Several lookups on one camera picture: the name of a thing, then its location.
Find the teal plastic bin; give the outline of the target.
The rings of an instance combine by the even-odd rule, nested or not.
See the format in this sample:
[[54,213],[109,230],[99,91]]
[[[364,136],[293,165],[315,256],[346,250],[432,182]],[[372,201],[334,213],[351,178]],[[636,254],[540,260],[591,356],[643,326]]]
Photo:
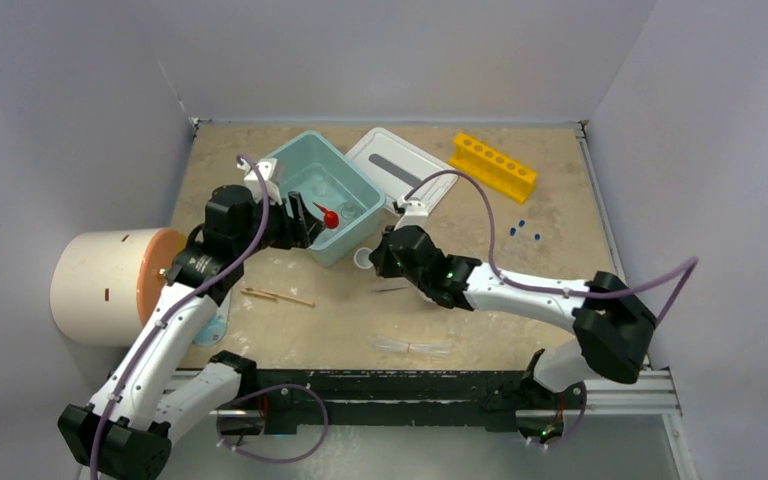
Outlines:
[[317,218],[321,219],[323,214],[314,203],[337,213],[346,201],[362,208],[356,219],[346,222],[340,218],[336,230],[326,230],[308,248],[321,266],[332,266],[377,231],[386,195],[320,133],[306,131],[267,156],[278,159],[284,167],[280,191],[283,194],[300,192],[305,205]]

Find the small white crucible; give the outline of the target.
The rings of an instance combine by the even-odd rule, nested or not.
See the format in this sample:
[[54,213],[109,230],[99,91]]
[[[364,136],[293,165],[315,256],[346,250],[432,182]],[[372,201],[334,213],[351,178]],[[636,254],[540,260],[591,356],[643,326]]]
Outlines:
[[358,248],[353,256],[353,262],[355,266],[362,270],[368,270],[373,267],[373,263],[370,259],[372,250],[367,247]]

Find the white squeeze bottle red nozzle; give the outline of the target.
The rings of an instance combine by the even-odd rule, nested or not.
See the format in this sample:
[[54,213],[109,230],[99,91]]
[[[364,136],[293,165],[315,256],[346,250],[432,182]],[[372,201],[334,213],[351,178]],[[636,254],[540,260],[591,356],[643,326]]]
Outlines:
[[319,209],[320,212],[323,214],[322,222],[326,229],[336,230],[339,227],[340,216],[336,211],[326,208],[325,206],[320,205],[319,203],[314,203],[314,206],[317,209]]

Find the small glass flask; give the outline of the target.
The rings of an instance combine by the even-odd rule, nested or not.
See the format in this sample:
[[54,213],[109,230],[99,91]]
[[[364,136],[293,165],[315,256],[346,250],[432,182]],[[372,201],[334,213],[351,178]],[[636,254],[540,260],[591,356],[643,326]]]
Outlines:
[[338,213],[343,221],[349,222],[362,213],[362,208],[354,202],[346,201],[338,207]]

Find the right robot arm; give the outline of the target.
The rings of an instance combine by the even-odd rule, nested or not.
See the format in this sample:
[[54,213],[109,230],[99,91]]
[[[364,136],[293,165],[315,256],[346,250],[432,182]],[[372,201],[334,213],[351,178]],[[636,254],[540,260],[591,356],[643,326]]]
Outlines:
[[636,296],[619,297],[625,285],[611,273],[556,280],[496,271],[487,261],[444,253],[419,226],[386,228],[365,263],[442,308],[510,313],[571,333],[529,364],[521,392],[536,407],[585,380],[636,383],[655,330],[655,315]]

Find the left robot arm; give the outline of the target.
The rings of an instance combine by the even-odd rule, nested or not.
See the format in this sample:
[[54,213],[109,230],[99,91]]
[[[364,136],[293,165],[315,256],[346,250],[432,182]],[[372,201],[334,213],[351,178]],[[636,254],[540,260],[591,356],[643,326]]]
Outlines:
[[155,479],[174,445],[209,411],[224,403],[252,405],[256,364],[227,351],[184,386],[164,390],[195,336],[243,277],[244,260],[266,248],[305,249],[324,229],[297,191],[273,200],[256,198],[242,185],[216,188],[125,358],[85,405],[70,404],[61,413],[57,426],[75,460],[94,475]]

